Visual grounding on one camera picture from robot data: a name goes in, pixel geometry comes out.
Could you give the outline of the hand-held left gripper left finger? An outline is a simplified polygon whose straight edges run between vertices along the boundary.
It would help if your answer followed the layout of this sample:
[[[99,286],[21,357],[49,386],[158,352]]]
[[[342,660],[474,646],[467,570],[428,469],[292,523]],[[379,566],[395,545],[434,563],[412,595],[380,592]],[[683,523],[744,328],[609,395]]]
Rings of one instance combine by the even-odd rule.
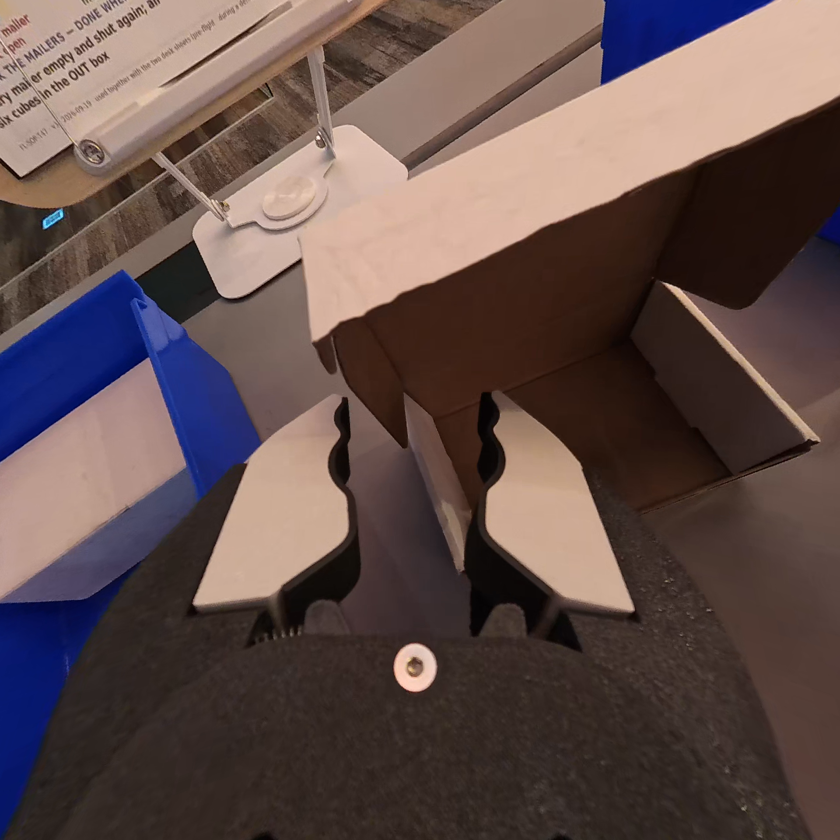
[[[201,614],[257,610],[288,634],[361,576],[349,488],[350,405],[329,395],[248,458],[192,600]]]

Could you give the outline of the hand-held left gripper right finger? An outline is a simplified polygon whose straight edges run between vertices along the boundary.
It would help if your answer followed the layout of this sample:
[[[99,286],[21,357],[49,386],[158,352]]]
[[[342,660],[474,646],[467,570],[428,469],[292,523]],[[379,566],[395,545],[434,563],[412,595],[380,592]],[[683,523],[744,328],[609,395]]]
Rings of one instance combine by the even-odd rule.
[[[571,614],[637,613],[583,468],[502,392],[479,401],[479,494],[465,544],[473,634],[498,606],[529,636],[573,636]]]

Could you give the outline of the white cardboard box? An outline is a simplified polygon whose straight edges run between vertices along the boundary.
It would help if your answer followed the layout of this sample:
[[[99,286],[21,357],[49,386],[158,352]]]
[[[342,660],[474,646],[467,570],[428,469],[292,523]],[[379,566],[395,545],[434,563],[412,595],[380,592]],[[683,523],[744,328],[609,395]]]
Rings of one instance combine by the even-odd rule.
[[[196,501],[143,360],[2,461],[2,603],[97,594],[147,557]]]
[[[771,2],[301,235],[311,341],[414,447],[458,571],[483,392],[649,511],[820,439],[688,295],[838,206],[838,2]]]

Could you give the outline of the blue plastic bin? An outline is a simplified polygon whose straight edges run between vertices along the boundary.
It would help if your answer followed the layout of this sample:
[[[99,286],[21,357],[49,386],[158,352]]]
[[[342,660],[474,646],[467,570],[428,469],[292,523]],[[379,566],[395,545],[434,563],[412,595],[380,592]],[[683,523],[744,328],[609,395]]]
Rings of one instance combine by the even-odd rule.
[[[761,293],[838,202],[838,2],[605,2],[584,207],[664,212],[659,278],[736,308]]]
[[[144,360],[201,500],[259,437],[228,371],[123,271],[2,352],[2,461]],[[128,572],[84,600],[2,603],[2,710],[54,702]]]

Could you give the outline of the instruction sheet on stand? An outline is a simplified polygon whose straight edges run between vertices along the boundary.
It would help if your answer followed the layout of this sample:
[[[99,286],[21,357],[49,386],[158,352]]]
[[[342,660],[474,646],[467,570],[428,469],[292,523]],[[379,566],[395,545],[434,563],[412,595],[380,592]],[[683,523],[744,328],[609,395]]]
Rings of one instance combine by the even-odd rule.
[[[301,259],[301,234],[314,223],[404,182],[404,164],[361,130],[333,127],[323,47],[384,3],[358,2],[343,18],[311,35],[298,47],[241,81],[173,128],[148,141],[131,156],[107,169],[93,169],[91,142],[72,145],[34,173],[16,178],[2,168],[2,200],[26,207],[79,203],[117,181],[147,160],[174,177],[205,208],[193,228],[194,239],[218,293],[243,298]],[[202,123],[305,58],[317,110],[316,137],[284,162],[227,199],[212,198],[183,174],[164,151]]]

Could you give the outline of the printed instruction sheet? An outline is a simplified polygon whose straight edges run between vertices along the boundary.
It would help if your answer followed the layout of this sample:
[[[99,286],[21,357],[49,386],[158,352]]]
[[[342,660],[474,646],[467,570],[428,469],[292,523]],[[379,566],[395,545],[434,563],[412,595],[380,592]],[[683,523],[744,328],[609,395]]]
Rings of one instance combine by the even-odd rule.
[[[2,168],[21,179],[91,142],[107,169],[357,5],[2,2]]]

